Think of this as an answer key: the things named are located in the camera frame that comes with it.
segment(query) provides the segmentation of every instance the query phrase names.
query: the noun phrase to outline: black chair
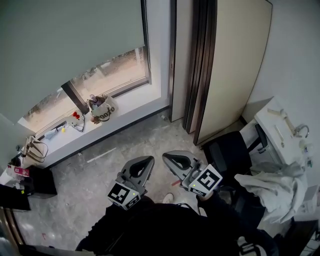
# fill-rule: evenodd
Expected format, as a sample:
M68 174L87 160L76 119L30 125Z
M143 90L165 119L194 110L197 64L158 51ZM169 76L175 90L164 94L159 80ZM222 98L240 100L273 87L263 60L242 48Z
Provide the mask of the black chair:
M264 139L257 139L253 143L255 146L250 146L249 150L255 148L262 141L264 142ZM234 179L236 174L251 175L250 167L252 163L249 150L241 133L234 131L224 134L207 142L202 148L208 164L211 164L222 175L223 180L220 183L220 189L230 192L232 207L244 220L257 227L266 208L261 205L259 197L247 192Z

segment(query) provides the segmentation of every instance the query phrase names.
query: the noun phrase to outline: roller blind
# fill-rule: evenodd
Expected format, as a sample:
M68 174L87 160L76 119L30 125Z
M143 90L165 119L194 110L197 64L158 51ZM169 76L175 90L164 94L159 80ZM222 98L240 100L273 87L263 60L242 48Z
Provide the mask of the roller blind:
M0 0L0 113L15 123L73 77L143 45L140 0Z

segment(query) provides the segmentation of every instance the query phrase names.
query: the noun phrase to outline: window glass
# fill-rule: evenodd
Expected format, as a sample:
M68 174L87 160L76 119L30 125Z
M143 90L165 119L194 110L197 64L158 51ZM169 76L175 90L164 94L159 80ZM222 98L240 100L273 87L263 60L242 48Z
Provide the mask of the window glass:
M37 133L75 107L64 90L59 88L31 108L18 122Z
M128 51L88 69L71 83L84 101L145 77L143 48Z

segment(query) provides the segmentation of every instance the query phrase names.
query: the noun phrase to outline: window frame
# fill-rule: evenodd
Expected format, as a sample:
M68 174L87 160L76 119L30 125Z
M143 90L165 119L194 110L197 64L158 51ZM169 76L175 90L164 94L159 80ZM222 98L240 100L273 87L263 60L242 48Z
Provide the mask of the window frame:
M145 84L151 84L151 69L150 69L150 56L149 56L149 41L148 41L148 21L147 21L147 6L146 0L141 0L141 16L142 16L142 28L143 28L143 39L144 39L144 46L142 47L143 51L143 61L144 61L144 73L145 76L139 78L137 80L125 83L121 86L118 86L114 89L109 91L105 91L97 96L101 96L102 94L108 94L112 98L116 98L122 94L125 94L137 87L143 86ZM53 120L51 123L43 127L41 130L35 132L35 137L37 139L42 139L44 134L52 129L61 126L65 121L66 117L69 113L72 113L79 109L83 115L89 112L88 102L85 101L80 94L78 93L77 89L74 87L72 82L69 80L68 82L64 83L61 88L67 94L67 96L73 101L75 104L75 108L68 111L64 115L60 116L59 118Z

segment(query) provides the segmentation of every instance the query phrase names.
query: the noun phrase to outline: handbag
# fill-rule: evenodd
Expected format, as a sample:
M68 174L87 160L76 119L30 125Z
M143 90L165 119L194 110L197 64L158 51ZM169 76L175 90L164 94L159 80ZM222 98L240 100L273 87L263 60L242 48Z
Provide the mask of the handbag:
M89 100L89 108L91 109L91 115L100 122L107 122L111 116L118 110L118 106L115 100L110 95L103 95L102 97L96 97L104 99L104 102L97 108L93 108L93 101Z
M48 154L47 144L37 140L34 136L26 138L23 154L22 165L24 167L37 166L45 161Z

